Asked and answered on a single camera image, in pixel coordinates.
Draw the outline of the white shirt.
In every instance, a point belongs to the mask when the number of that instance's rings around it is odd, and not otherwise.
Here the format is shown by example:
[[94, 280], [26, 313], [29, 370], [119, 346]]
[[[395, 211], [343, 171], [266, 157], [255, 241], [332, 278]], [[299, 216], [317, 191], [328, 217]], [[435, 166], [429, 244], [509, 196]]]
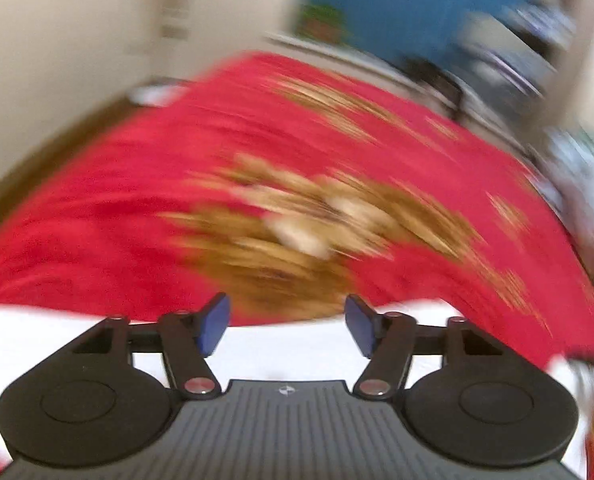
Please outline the white shirt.
[[[447, 306], [388, 306], [423, 325]], [[0, 479], [581, 479], [567, 385], [514, 351], [414, 356], [401, 401], [352, 387], [369, 360], [344, 315], [231, 327], [210, 400], [168, 388], [158, 353], [73, 352], [103, 320], [0, 308]]]

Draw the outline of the red floral bedspread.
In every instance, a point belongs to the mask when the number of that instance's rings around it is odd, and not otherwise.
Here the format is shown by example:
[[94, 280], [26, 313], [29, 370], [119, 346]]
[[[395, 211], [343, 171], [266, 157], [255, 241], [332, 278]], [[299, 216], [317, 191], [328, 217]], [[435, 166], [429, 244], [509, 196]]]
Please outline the red floral bedspread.
[[594, 278], [541, 169], [427, 108], [271, 53], [105, 134], [0, 229], [0, 308], [231, 327], [355, 294], [439, 304], [562, 380], [594, 479]]

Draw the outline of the plaid blue quilt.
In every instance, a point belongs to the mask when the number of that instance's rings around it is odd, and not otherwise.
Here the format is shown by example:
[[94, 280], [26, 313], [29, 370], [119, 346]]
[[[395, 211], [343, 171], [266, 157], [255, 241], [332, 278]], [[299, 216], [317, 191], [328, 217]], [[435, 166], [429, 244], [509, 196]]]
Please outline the plaid blue quilt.
[[540, 169], [559, 196], [559, 212], [574, 248], [594, 278], [594, 134], [548, 130]]

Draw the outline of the potted green plant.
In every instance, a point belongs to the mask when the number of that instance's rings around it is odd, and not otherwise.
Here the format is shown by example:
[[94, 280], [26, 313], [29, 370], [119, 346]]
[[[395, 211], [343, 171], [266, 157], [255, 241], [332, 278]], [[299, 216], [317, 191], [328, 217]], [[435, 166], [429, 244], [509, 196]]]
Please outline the potted green plant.
[[347, 36], [344, 13], [327, 4], [304, 4], [299, 11], [295, 33], [306, 40], [340, 46]]

